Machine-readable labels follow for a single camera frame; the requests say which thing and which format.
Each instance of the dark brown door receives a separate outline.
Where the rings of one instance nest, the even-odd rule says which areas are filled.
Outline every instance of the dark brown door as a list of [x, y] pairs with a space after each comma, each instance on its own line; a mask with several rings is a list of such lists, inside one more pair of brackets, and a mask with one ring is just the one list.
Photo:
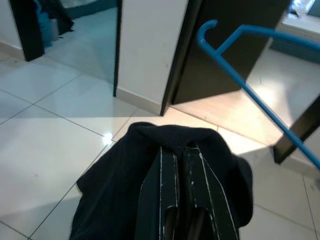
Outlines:
[[[291, 0], [203, 0], [172, 103], [179, 104], [240, 89], [197, 46], [197, 30], [203, 23], [218, 20], [218, 25], [206, 34], [207, 41], [216, 49], [242, 24], [275, 28], [290, 2]], [[267, 41], [265, 37], [243, 35], [222, 56], [247, 79]]]

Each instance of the black fabric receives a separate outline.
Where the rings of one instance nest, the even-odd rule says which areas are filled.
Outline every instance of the black fabric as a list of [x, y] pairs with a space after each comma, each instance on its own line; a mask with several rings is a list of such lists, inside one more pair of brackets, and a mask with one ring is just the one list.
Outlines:
[[217, 132], [138, 122], [77, 181], [82, 197], [69, 239], [133, 239], [140, 188], [159, 146], [179, 161], [189, 143], [198, 145], [221, 182], [235, 226], [245, 226], [253, 214], [252, 171], [244, 159], [231, 154]]
[[59, 35], [72, 31], [74, 22], [68, 16], [60, 0], [39, 0], [43, 10], [48, 13], [50, 19], [56, 19]]

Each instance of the blue rod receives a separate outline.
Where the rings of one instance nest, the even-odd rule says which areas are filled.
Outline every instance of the blue rod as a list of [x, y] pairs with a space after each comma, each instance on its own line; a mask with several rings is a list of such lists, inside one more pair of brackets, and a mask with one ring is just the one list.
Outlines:
[[205, 39], [205, 34], [208, 29], [214, 28], [218, 24], [217, 20], [210, 20], [205, 22], [198, 30], [196, 40], [198, 45], [207, 52], [233, 79], [239, 84], [245, 92], [259, 105], [259, 107], [275, 122], [275, 124], [284, 132], [284, 134], [299, 148], [303, 154], [320, 170], [320, 160], [317, 156], [298, 138], [292, 131], [288, 129], [286, 124], [272, 111], [264, 101], [255, 93], [255, 91], [246, 83], [246, 81], [237, 73], [237, 71], [221, 56], [221, 54], [243, 33], [250, 33], [254, 35], [261, 35], [266, 37], [273, 37], [303, 45], [305, 47], [315, 49], [320, 52], [320, 45], [302, 39], [287, 33], [276, 32], [273, 29], [241, 25], [230, 37], [215, 50]]

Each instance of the baseboard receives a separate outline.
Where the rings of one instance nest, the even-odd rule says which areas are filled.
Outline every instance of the baseboard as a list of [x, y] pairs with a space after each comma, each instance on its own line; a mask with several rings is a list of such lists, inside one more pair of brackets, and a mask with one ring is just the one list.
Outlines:
[[127, 90], [121, 89], [120, 87], [117, 87], [116, 89], [116, 97], [122, 101], [137, 106], [138, 108], [144, 109], [150, 113], [160, 115], [161, 104], [141, 97], [139, 95], [136, 95]]
[[24, 61], [25, 55], [22, 48], [12, 46], [6, 42], [0, 41], [0, 52], [8, 54], [14, 58]]
[[287, 157], [281, 166], [313, 179], [320, 178], [320, 171], [311, 162], [294, 155]]

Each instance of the blue item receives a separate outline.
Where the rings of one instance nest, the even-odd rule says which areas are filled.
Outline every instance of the blue item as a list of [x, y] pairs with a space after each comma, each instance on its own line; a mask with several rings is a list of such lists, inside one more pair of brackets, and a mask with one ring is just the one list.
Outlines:
[[47, 12], [42, 10], [41, 4], [38, 0], [34, 0], [36, 4], [36, 16], [39, 23], [39, 29], [41, 32], [41, 38], [43, 42], [43, 46], [45, 48], [52, 46], [52, 29], [51, 29], [51, 22], [49, 19], [49, 15]]
[[208, 53], [222, 69], [224, 69], [233, 80], [239, 84], [245, 92], [259, 105], [260, 108], [275, 122], [275, 124], [284, 132], [284, 134], [293, 142], [293, 144], [299, 148], [303, 154], [320, 170], [320, 160], [317, 156], [310, 151], [310, 149], [304, 145], [304, 143], [298, 138], [292, 131], [290, 131], [286, 124], [272, 111], [264, 101], [255, 93], [255, 91], [246, 83], [246, 81], [236, 72], [236, 70], [221, 56], [221, 54], [241, 36], [241, 34], [253, 34], [265, 37], [273, 37], [276, 39], [282, 39], [286, 42], [303, 45], [307, 48], [320, 52], [320, 45], [315, 42], [296, 37], [291, 34], [276, 32], [273, 29], [253, 26], [253, 25], [241, 25], [234, 33], [232, 33], [224, 43], [214, 49], [205, 39], [206, 31], [214, 28], [218, 24], [217, 20], [209, 20], [205, 22], [199, 29], [196, 40], [198, 45]]

